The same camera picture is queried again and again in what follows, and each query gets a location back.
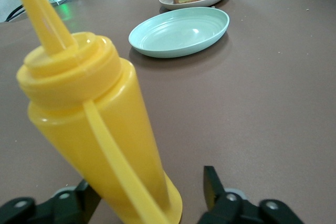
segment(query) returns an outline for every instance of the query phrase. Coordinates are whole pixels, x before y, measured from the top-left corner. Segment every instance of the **blue plate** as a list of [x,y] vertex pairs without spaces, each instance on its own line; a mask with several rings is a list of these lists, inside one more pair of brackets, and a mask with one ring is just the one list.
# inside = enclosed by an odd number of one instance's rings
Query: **blue plate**
[[220,9],[190,7],[159,14],[136,26],[129,42],[138,52],[174,58],[201,51],[225,33],[229,16]]

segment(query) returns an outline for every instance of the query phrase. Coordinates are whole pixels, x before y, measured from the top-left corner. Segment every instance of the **light blue plate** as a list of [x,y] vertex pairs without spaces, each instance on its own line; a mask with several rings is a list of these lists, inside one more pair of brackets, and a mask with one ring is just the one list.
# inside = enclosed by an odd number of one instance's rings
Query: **light blue plate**
[[172,10],[136,26],[130,33],[129,42],[135,50],[147,56],[181,57],[217,42],[229,21],[224,11],[211,7]]

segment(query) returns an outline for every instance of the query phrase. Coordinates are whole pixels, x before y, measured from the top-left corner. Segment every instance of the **bottle nozzle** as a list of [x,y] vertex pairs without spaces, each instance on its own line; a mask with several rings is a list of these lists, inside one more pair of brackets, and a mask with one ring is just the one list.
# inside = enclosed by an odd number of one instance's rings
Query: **bottle nozzle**
[[57,54],[77,42],[47,0],[22,0],[46,54]]

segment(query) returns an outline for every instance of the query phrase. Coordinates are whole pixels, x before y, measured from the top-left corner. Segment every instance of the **squeeze bottle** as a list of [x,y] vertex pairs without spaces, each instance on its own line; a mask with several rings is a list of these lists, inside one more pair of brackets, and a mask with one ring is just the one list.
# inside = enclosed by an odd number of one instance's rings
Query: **squeeze bottle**
[[47,0],[22,0],[41,46],[17,73],[29,119],[126,224],[178,224],[134,66],[110,39],[71,34]]

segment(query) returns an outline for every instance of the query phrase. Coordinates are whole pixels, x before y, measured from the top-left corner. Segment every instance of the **gray table surface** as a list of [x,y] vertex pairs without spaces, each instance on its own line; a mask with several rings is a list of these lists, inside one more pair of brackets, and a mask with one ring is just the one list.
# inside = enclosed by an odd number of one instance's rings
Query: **gray table surface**
[[[105,35],[136,67],[182,224],[206,210],[204,165],[257,204],[287,203],[306,224],[336,220],[336,0],[222,0],[230,16],[211,47],[175,59],[144,56],[131,30],[167,10],[159,0],[69,0],[71,32]],[[47,200],[80,176],[29,122],[15,74],[39,41],[27,18],[0,24],[0,204]],[[91,223],[120,223],[102,202]]]

